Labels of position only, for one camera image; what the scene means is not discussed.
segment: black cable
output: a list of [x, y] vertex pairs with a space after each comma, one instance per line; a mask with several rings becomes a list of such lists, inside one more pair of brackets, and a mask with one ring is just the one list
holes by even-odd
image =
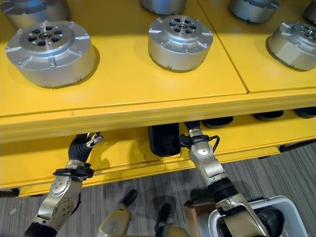
[[81, 203], [81, 193], [79, 193], [77, 205], [76, 205], [76, 207], [74, 208], [74, 210], [72, 211], [71, 215], [73, 215], [73, 214], [77, 211], [77, 209], [78, 209], [80, 203]]

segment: black cylindrical part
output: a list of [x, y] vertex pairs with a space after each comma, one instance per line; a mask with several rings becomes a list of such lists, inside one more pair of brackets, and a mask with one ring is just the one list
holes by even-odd
[[68, 149], [69, 160], [80, 160], [86, 163], [91, 152], [91, 148], [86, 145], [89, 140], [90, 139], [87, 138], [86, 134], [77, 135], [71, 142]]
[[185, 126], [187, 127], [188, 130], [191, 130], [193, 128], [199, 128], [199, 120], [197, 121], [189, 121], [189, 122], [184, 122]]
[[207, 188], [210, 191], [212, 198], [216, 202], [219, 202], [238, 193], [237, 189], [229, 178], [220, 179], [207, 186]]

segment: robotic hand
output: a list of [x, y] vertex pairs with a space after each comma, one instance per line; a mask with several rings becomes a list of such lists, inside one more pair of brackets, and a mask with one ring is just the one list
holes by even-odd
[[[239, 193], [214, 155], [219, 137], [203, 135], [199, 121], [185, 122], [189, 136], [181, 135], [182, 147], [190, 149], [189, 157], [215, 200], [216, 208], [225, 215], [219, 229], [225, 237], [268, 237], [259, 217]], [[211, 148], [209, 141], [216, 139]]]
[[32, 224], [25, 231], [29, 237], [55, 237], [80, 204], [82, 181], [93, 176], [94, 170], [86, 163], [92, 148], [101, 142], [100, 132], [80, 134], [70, 144], [69, 162], [64, 169], [54, 172], [47, 198], [42, 202]]

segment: gray carpet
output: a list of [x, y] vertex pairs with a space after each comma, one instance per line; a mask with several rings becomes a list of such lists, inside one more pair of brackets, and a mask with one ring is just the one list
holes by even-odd
[[[315, 144], [278, 156], [232, 162], [224, 166], [246, 197], [284, 195], [291, 199], [309, 236], [316, 237]], [[101, 221], [132, 188], [137, 189], [139, 195], [131, 206], [133, 222], [130, 234], [153, 235], [157, 212], [165, 202], [173, 207], [170, 222], [185, 227], [183, 203], [204, 195], [199, 190], [203, 185], [194, 169], [85, 188], [79, 210], [58, 237], [94, 237]], [[43, 198], [0, 198], [1, 236], [22, 236]]]

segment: brown box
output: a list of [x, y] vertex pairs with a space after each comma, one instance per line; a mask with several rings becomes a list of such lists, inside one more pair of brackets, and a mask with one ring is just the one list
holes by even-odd
[[215, 209], [215, 202], [212, 199], [196, 201], [193, 204], [184, 204], [184, 213], [191, 237], [201, 237], [198, 229], [198, 216], [203, 213], [211, 213]]

